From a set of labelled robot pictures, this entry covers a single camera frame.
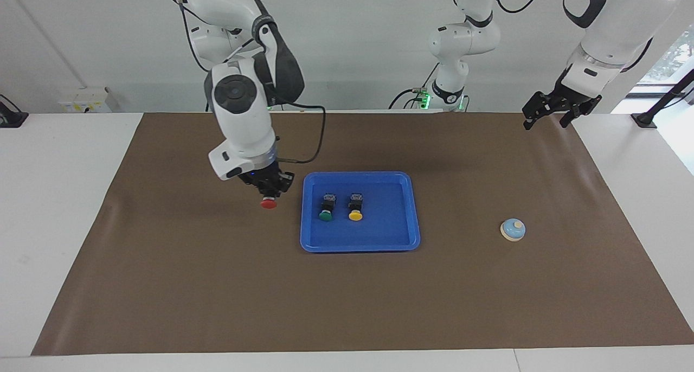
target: red button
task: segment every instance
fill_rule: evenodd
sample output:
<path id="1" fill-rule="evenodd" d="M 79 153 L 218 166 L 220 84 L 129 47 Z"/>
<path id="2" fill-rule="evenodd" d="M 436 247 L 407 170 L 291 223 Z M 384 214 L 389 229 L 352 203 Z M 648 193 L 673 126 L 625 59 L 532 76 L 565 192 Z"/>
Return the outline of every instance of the red button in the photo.
<path id="1" fill-rule="evenodd" d="M 277 207 L 277 202 L 273 199 L 266 198 L 260 202 L 260 206 L 265 209 L 275 209 Z"/>

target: green cap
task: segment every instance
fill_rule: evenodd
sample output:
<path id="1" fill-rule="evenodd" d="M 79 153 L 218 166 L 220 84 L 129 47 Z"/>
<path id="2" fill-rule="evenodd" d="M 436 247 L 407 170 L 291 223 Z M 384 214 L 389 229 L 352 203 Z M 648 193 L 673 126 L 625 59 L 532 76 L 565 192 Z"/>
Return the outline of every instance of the green cap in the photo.
<path id="1" fill-rule="evenodd" d="M 329 211 L 322 211 L 318 215 L 318 219 L 322 221 L 332 221 L 332 214 Z"/>

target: window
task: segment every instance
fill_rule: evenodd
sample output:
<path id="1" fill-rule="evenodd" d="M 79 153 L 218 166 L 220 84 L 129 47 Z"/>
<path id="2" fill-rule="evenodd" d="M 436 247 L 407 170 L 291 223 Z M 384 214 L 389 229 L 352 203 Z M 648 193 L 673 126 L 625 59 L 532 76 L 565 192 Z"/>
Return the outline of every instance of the window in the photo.
<path id="1" fill-rule="evenodd" d="M 691 24 L 670 46 L 665 55 L 637 83 L 631 94 L 666 93 L 670 86 L 681 80 L 692 68 L 694 68 L 694 24 Z"/>

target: white table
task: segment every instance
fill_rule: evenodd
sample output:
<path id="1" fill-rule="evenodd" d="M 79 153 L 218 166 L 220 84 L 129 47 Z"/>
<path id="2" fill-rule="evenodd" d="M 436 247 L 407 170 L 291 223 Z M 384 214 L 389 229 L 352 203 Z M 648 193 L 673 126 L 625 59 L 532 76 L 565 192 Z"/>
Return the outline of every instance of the white table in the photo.
<path id="1" fill-rule="evenodd" d="M 29 357 L 141 117 L 35 114 L 20 130 L 0 130 L 0 371 L 694 370 L 694 345 Z M 584 117 L 575 127 L 694 327 L 694 176 L 656 130 L 628 116 Z"/>

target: yellow cap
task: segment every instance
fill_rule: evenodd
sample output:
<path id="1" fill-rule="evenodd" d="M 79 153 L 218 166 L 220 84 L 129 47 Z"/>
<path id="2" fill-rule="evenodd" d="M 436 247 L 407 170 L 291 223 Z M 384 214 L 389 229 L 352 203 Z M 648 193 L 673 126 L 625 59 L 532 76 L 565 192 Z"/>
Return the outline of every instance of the yellow cap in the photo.
<path id="1" fill-rule="evenodd" d="M 360 221 L 361 219 L 364 218 L 364 215 L 362 215 L 362 212 L 359 211 L 352 211 L 351 214 L 349 214 L 349 219 L 352 221 Z"/>

